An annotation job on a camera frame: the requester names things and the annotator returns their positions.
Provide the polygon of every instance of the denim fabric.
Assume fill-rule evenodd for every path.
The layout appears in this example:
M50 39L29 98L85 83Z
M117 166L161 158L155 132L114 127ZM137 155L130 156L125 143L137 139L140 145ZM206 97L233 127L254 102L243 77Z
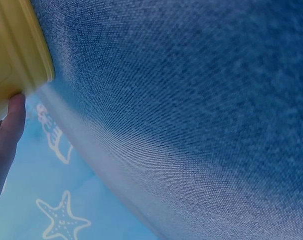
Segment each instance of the denim fabric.
M42 100L161 239L303 240L303 0L32 3Z

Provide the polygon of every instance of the white starfish outline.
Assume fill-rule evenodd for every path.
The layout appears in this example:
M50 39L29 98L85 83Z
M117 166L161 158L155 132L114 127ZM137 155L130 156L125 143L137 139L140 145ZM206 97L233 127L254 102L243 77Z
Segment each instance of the white starfish outline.
M47 227L47 229L42 233L42 238L43 239L54 239L54 238L57 238L57 237L62 237L64 240L68 240L67 237L65 237L63 234L61 233L55 233L54 235L48 235L52 229L54 228L55 226L55 220L53 219L53 217L51 215L48 214L47 211L45 211L40 204L43 204L45 205L48 209L50 210L53 210L53 211L56 211L56 210L59 210L63 205L64 205L64 202L66 200L66 211L67 211L67 214L69 215L70 218L74 219L74 220L78 220L78 221L82 221L82 222L86 222L86 224L83 224L83 225L80 225L80 226L77 226L74 228L73 230L73 238L74 240L78 240L78 237L77 237L77 233L79 230L81 229L84 229L84 228L88 228L89 226L92 225L91 221L85 219L85 218L81 218L81 217L77 217L77 216L74 216L73 213L72 213L72 210L71 210L71 192L66 190L63 192L62 194L62 197L61 197L61 201L59 203L59 205L57 207L51 207L48 203L44 202L43 200L41 199L37 199L36 200L36 205L38 206L38 208L44 213L46 214L46 216L50 219L51 223L50 225Z
M46 130L45 126L52 125L53 121L46 117L46 114L48 114L47 109L42 104L38 104L36 109L37 109L37 113L38 113L38 121L41 123L42 130L47 136L48 146L50 147L50 149L52 149L55 152L57 158L60 161L62 161L64 164L69 164L69 162L71 160L71 153L74 148L73 145L70 145L70 147L68 149L67 157L65 157L59 149L59 143L61 141L61 137L63 136L62 130L58 126L56 126L52 133L48 132ZM51 135L53 135L55 137L55 144L53 144L51 141Z

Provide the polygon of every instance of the blue background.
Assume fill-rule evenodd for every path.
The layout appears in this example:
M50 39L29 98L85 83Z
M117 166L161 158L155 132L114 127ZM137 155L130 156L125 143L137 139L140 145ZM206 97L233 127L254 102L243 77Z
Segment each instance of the blue background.
M81 229L78 240L156 240L94 174L75 149L69 163L59 160L49 147L38 118L36 96L27 100L26 128L0 197L0 240L38 240L50 225L50 219L38 208L40 199L55 208L64 191L71 194L74 216L87 219L91 226ZM57 125L49 115L51 136ZM63 135L59 150L67 158L71 147Z

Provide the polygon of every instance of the yellow container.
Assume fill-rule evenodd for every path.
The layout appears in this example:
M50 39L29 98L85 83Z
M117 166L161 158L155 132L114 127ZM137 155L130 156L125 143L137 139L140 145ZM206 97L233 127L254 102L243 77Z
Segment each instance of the yellow container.
M0 120L8 100L54 78L52 59L29 0L0 0Z

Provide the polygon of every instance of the blue fabric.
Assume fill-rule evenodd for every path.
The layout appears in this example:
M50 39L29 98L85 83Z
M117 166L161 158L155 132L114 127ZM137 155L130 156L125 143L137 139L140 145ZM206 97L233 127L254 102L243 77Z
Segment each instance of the blue fabric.
M303 240L303 0L32 3L41 99L161 239Z
M112 194L36 96L0 197L0 240L157 240Z

